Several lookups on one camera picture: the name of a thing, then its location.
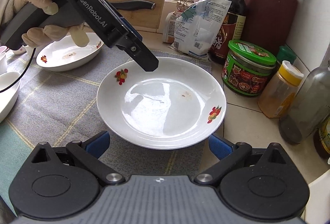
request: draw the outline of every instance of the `metal bolt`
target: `metal bolt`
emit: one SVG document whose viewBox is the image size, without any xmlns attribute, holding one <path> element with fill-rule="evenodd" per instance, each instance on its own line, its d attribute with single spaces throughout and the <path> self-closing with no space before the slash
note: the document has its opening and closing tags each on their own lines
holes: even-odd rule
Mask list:
<svg viewBox="0 0 330 224">
<path fill-rule="evenodd" d="M 120 181 L 123 178 L 123 176 L 118 173 L 111 173 L 111 174 L 107 174 L 105 178 L 107 179 L 107 181 L 117 182 Z"/>
<path fill-rule="evenodd" d="M 199 174 L 197 176 L 197 179 L 200 182 L 209 182 L 209 181 L 211 181 L 213 179 L 213 177 L 210 174 Z"/>
</svg>

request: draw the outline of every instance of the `yellow cap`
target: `yellow cap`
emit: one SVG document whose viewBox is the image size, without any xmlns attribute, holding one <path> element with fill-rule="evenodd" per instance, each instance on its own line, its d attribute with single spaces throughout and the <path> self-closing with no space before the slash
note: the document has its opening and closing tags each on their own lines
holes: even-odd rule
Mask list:
<svg viewBox="0 0 330 224">
<path fill-rule="evenodd" d="M 304 75 L 295 66 L 286 60 L 283 60 L 278 72 L 284 79 L 286 79 L 294 86 L 298 86 L 301 80 L 304 78 Z"/>
</svg>

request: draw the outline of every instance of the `knife block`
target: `knife block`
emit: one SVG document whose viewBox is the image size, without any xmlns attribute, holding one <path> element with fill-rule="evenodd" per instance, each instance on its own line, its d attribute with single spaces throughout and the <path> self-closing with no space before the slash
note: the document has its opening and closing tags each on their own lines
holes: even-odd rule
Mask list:
<svg viewBox="0 0 330 224">
<path fill-rule="evenodd" d="M 275 56 L 288 37 L 298 0 L 245 0 L 247 16 L 241 40 Z"/>
</svg>

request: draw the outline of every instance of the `green bottle cap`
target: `green bottle cap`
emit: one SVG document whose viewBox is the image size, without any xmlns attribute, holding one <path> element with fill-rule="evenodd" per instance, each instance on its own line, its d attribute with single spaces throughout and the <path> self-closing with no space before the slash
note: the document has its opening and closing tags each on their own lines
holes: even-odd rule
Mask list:
<svg viewBox="0 0 330 224">
<path fill-rule="evenodd" d="M 238 55 L 241 55 L 255 63 L 272 66 L 276 63 L 276 57 L 266 49 L 254 45 L 250 42 L 240 40 L 231 40 L 228 43 L 229 48 Z"/>
<path fill-rule="evenodd" d="M 278 54 L 276 56 L 277 61 L 282 63 L 283 60 L 286 60 L 293 64 L 293 62 L 296 60 L 297 55 L 288 47 L 287 45 L 280 46 Z"/>
</svg>

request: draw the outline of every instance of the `countertop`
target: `countertop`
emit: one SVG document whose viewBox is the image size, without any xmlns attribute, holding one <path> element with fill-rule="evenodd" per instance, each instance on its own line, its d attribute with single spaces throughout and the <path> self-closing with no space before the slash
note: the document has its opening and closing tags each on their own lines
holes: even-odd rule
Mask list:
<svg viewBox="0 0 330 224">
<path fill-rule="evenodd" d="M 162 42 L 162 34 L 140 32 L 144 44 L 151 50 L 180 54 L 170 49 L 168 43 Z M 221 84 L 227 99 L 227 112 L 224 122 L 217 133 L 229 141 L 236 143 L 243 141 L 254 148 L 267 148 L 271 142 L 278 142 L 289 154 L 307 183 L 311 183 L 321 176 L 330 166 L 317 154 L 313 137 L 309 136 L 298 145 L 285 142 L 278 131 L 278 119 L 267 118 L 257 105 L 258 97 L 244 97 L 234 93 L 221 78 L 222 66 L 212 62 L 212 75 Z M 210 152 L 208 143 L 205 143 L 200 171 L 203 171 L 218 159 Z"/>
</svg>

